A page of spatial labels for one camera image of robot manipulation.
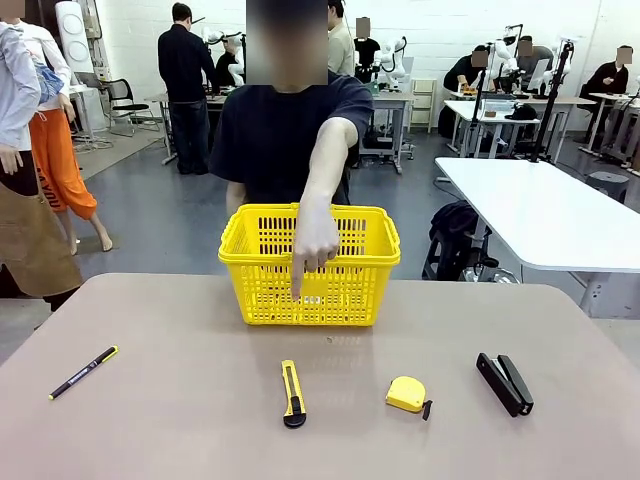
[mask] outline jeans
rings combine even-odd
[[[206,172],[209,157],[206,99],[192,103],[169,102],[169,115],[178,154],[178,170],[181,173]]]

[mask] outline hand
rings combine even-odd
[[[13,175],[19,167],[24,167],[18,149],[0,143],[0,160],[7,175]]]
[[[298,211],[293,243],[291,295],[300,298],[305,266],[308,272],[323,268],[333,260],[340,248],[338,225],[331,216],[331,201],[326,198],[303,198]]]
[[[58,95],[58,100],[60,100],[60,106],[64,113],[67,115],[67,119],[69,123],[73,122],[76,119],[76,111],[73,109],[73,105],[71,105],[71,100],[64,93],[60,93]]]

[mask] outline black pen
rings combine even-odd
[[[56,388],[56,391],[53,392],[51,395],[49,395],[49,400],[55,400],[56,398],[58,398],[60,395],[66,392],[69,387],[72,387],[73,385],[75,385],[79,380],[83,379],[86,375],[88,375],[89,372],[91,372],[94,368],[96,368],[98,365],[109,360],[116,353],[118,353],[118,347],[113,346],[109,348],[106,352],[104,352],[102,355],[96,358],[93,362],[91,362],[89,365],[84,367],[82,370],[76,373],[69,380],[67,380],[58,388]]]

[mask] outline table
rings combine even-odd
[[[469,101],[475,100],[475,96],[463,95],[458,92],[449,92],[453,97],[458,98],[460,100]],[[538,113],[544,113],[547,108],[548,99],[536,99],[533,97],[529,97],[528,99],[517,99],[515,100],[518,103],[523,103],[526,105],[531,105],[536,109]],[[553,163],[558,163],[558,159],[560,158],[560,152],[562,151],[562,146],[564,144],[564,139],[567,137],[567,129],[569,128],[569,118],[571,114],[575,110],[575,108],[579,105],[594,105],[595,102],[592,100],[587,100],[580,97],[558,97],[553,106],[553,113],[555,115],[562,115],[562,127],[560,130],[560,138],[558,140],[558,147],[556,148],[556,152],[554,155]],[[460,150],[456,146],[456,140],[458,136],[458,126],[460,124],[460,116],[456,114],[456,122],[454,126],[454,137],[451,143],[447,144],[449,149],[454,151],[455,153],[459,153]]]
[[[412,93],[380,92],[373,97],[374,110],[393,112],[393,145],[388,148],[364,148],[360,140],[360,155],[388,155],[391,150],[393,165],[398,174],[402,174],[402,142],[404,138],[404,116],[409,103],[416,100]]]
[[[551,287],[391,282],[373,329],[248,327],[234,297],[212,276],[89,280],[0,367],[3,478],[637,475],[640,373]],[[120,353],[47,399],[111,344]],[[481,351],[511,356],[529,417],[504,410]],[[286,359],[308,411],[296,431],[282,423]],[[428,423],[384,404],[399,375],[425,383]]]
[[[525,266],[590,272],[591,314],[611,273],[640,273],[640,215],[545,162],[438,158],[436,164]]]
[[[80,108],[82,109],[82,114],[84,115],[85,122],[87,122],[86,125],[83,125],[83,127],[86,127],[84,131],[87,132],[89,136],[89,143],[93,146],[95,144],[96,137],[93,132],[93,128],[91,128],[91,121],[89,120],[89,112],[87,111],[87,104],[85,103],[84,96],[83,96],[84,93],[89,92],[91,90],[93,89],[87,87],[86,85],[71,85],[69,87],[69,95],[76,96],[78,100],[80,100]]]
[[[226,96],[207,96],[207,109],[222,110],[222,106],[226,101]],[[171,150],[171,120],[169,115],[169,95],[160,93],[158,95],[152,95],[144,99],[145,102],[157,103],[160,106],[160,115],[162,115],[162,123],[164,125],[164,143],[167,146],[167,157],[162,160],[162,165],[171,163],[177,156]]]
[[[445,105],[447,107],[449,107],[451,110],[454,111],[454,113],[456,114],[456,123],[454,125],[454,139],[453,142],[455,143],[456,141],[456,137],[457,137],[457,129],[458,129],[458,125],[460,123],[460,119],[464,120],[465,122],[471,122],[473,120],[473,112],[475,110],[475,102],[468,102],[465,100],[445,100]],[[491,150],[489,151],[489,158],[495,158],[497,153],[498,153],[498,142],[497,139],[500,138],[500,135],[502,134],[502,129],[504,125],[513,125],[515,127],[515,130],[513,132],[513,134],[511,135],[511,145],[510,145],[510,149],[512,149],[515,146],[515,141],[518,137],[518,129],[522,126],[522,125],[539,125],[540,124],[540,120],[534,119],[534,120],[510,120],[508,118],[506,118],[507,115],[511,115],[511,113],[513,112],[497,112],[496,117],[490,118],[490,117],[485,117],[484,116],[484,112],[482,109],[480,109],[478,111],[478,122],[481,126],[481,128],[487,128],[490,126],[493,126],[495,128],[494,130],[494,136],[493,136],[493,142],[491,144]],[[462,140],[462,144],[461,144],[461,148],[460,148],[460,156],[461,157],[466,157],[468,152],[467,152],[467,145],[469,144],[469,133],[470,133],[470,129],[469,129],[469,125],[467,125],[467,128],[465,128],[464,131],[464,137]],[[478,135],[478,141],[476,142],[475,145],[475,156],[478,157],[479,153],[480,153],[480,138],[481,136]]]
[[[590,93],[592,97],[601,99],[600,101],[600,109],[598,110],[598,115],[596,116],[596,123],[593,125],[593,129],[591,131],[591,138],[589,139],[588,147],[580,147],[585,153],[589,155],[593,155],[595,157],[599,157],[600,154],[593,150],[593,144],[596,141],[596,136],[598,134],[598,126],[600,125],[600,120],[602,119],[602,113],[604,112],[604,107],[607,102],[617,102],[619,100],[630,100],[631,97],[628,95],[618,95],[618,94],[609,94],[609,93]]]

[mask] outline black stapler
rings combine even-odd
[[[531,413],[533,397],[509,357],[498,355],[491,359],[481,353],[476,367],[512,417]]]

